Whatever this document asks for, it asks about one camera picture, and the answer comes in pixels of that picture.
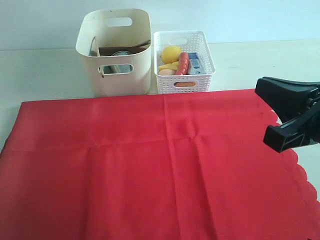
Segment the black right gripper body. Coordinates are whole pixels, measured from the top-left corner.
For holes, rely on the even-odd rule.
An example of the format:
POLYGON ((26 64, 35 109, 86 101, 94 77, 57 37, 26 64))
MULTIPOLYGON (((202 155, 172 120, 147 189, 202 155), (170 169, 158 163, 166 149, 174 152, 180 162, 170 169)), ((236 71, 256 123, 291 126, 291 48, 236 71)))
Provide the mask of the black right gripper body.
POLYGON ((305 103, 304 144, 320 143, 320 87, 308 86, 305 103))

